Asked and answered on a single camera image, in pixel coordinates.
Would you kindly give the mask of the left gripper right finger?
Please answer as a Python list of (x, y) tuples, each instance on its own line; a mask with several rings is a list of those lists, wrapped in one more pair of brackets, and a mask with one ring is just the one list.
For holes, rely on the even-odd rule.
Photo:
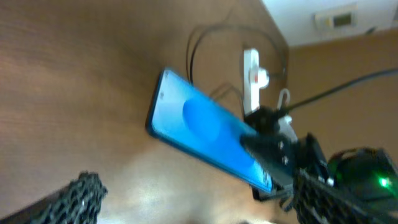
[(299, 223), (397, 223), (397, 202), (368, 203), (332, 187), (304, 169), (295, 171), (292, 207)]

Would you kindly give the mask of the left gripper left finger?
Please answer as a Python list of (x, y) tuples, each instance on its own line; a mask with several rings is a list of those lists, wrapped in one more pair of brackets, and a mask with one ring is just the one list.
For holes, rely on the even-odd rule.
[(1, 218), (1, 223), (96, 224), (107, 193), (98, 173), (83, 171), (68, 185)]

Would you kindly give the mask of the blue Samsung smartphone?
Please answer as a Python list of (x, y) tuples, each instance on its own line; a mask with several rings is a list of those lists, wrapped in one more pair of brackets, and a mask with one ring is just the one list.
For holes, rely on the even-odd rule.
[(159, 74), (146, 120), (147, 132), (166, 144), (265, 192), (270, 175), (243, 149), (252, 127), (170, 69)]

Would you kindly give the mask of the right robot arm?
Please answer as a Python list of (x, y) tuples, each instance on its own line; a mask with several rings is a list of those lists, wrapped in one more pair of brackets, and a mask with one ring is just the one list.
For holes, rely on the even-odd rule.
[(278, 187), (292, 186), (295, 171), (304, 169), (364, 202), (397, 202), (397, 166), (384, 149), (355, 147), (327, 159), (312, 133), (296, 136), (284, 110), (260, 107), (244, 122), (255, 132), (241, 136), (242, 147)]

